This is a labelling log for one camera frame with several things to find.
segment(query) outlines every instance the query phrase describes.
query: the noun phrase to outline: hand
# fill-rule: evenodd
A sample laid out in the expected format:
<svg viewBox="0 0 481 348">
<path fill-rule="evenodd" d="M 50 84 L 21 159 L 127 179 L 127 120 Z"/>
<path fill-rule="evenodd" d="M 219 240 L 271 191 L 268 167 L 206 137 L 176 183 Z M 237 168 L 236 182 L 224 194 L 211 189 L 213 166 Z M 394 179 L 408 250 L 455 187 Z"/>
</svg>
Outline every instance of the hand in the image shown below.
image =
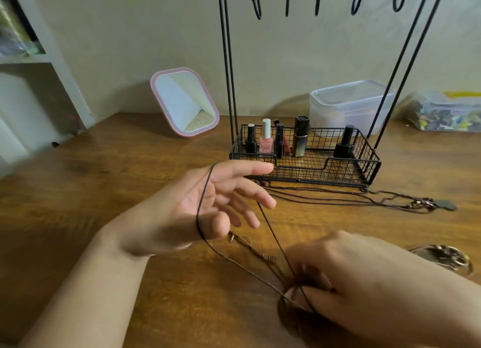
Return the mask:
<svg viewBox="0 0 481 348">
<path fill-rule="evenodd" d="M 124 212 L 105 226 L 121 250 L 136 256 L 154 255 L 187 248 L 201 236 L 196 214 L 211 166 L 194 169 L 155 195 Z M 231 160 L 217 164 L 210 177 L 202 207 L 200 227 L 207 239 L 226 236 L 230 225 L 240 226 L 242 216 L 251 228 L 260 225 L 242 196 L 272 209 L 275 200 L 244 176 L 272 172 L 271 163 Z"/>
<path fill-rule="evenodd" d="M 339 231 L 292 246 L 288 259 L 321 315 L 382 342 L 481 346 L 481 288 L 377 238 Z M 310 310 L 300 291 L 287 292 Z"/>
</svg>

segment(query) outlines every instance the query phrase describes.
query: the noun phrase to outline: wire mesh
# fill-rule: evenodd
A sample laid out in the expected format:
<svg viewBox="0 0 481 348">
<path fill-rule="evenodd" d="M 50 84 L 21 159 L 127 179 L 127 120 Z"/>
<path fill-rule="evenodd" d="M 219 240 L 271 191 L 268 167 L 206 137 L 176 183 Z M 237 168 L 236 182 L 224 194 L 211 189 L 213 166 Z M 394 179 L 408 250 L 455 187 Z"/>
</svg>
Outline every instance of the wire mesh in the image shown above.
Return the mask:
<svg viewBox="0 0 481 348">
<path fill-rule="evenodd" d="M 262 134 L 262 126 L 256 125 L 256 140 Z M 303 157 L 284 154 L 278 159 L 274 154 L 249 154 L 245 151 L 247 125 L 240 126 L 239 134 L 232 145 L 230 159 L 250 159 L 270 162 L 275 165 L 269 175 L 252 176 L 253 179 L 269 181 L 292 181 L 305 183 L 333 184 L 342 186 L 369 186 L 381 166 L 381 162 L 367 142 L 364 135 L 355 129 L 351 145 L 353 158 L 334 158 L 334 149 L 340 142 L 343 128 L 311 128 L 307 137 L 306 151 Z M 294 128 L 284 128 L 284 135 L 292 146 Z"/>
</svg>

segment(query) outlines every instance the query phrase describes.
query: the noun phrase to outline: pink nail polish bottle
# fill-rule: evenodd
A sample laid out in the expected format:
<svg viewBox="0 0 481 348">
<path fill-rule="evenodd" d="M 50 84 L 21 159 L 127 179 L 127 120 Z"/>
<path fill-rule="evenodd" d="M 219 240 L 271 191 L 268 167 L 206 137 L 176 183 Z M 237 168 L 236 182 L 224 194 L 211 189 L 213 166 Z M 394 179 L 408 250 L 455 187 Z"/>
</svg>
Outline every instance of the pink nail polish bottle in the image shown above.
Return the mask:
<svg viewBox="0 0 481 348">
<path fill-rule="evenodd" d="M 264 119 L 263 123 L 262 136 L 259 139 L 259 148 L 261 153 L 271 154 L 274 139 L 271 136 L 270 119 Z"/>
</svg>

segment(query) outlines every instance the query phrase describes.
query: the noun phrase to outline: person's left hand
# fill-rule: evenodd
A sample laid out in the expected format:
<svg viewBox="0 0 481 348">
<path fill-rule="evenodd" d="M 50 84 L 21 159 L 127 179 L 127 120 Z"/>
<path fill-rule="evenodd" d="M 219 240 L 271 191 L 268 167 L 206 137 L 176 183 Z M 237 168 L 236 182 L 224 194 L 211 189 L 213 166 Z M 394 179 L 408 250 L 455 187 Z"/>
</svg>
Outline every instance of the person's left hand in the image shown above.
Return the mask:
<svg viewBox="0 0 481 348">
<path fill-rule="evenodd" d="M 129 254 L 146 256 L 184 249 L 201 236 L 196 214 L 211 166 L 187 172 L 155 195 L 124 212 L 104 227 L 104 233 Z M 206 239 L 226 236 L 230 225 L 251 228 L 260 222 L 242 196 L 272 209 L 276 201 L 261 186 L 244 176 L 272 172 L 267 162 L 231 160 L 215 165 L 199 213 Z"/>
</svg>

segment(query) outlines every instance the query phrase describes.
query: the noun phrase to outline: white bottle cap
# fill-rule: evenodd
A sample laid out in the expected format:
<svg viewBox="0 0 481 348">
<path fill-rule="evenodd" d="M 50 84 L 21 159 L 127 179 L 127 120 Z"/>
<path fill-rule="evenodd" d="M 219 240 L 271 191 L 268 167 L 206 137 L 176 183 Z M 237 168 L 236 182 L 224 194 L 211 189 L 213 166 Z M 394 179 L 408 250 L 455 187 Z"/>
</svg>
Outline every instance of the white bottle cap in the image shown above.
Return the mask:
<svg viewBox="0 0 481 348">
<path fill-rule="evenodd" d="M 271 136 L 270 119 L 264 119 L 262 121 L 264 123 L 264 126 L 262 127 L 262 138 L 269 139 Z"/>
</svg>

